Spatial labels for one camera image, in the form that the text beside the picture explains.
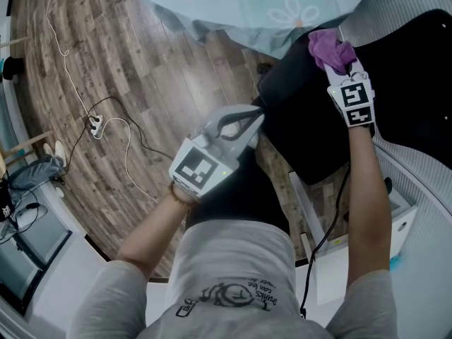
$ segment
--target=table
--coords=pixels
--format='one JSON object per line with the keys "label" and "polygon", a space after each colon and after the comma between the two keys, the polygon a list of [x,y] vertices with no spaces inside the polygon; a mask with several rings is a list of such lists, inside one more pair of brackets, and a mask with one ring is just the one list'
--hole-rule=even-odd
{"label": "table", "polygon": [[317,26],[333,27],[361,0],[150,0],[171,30],[187,29],[202,41],[224,29],[236,42],[284,57],[292,43]]}

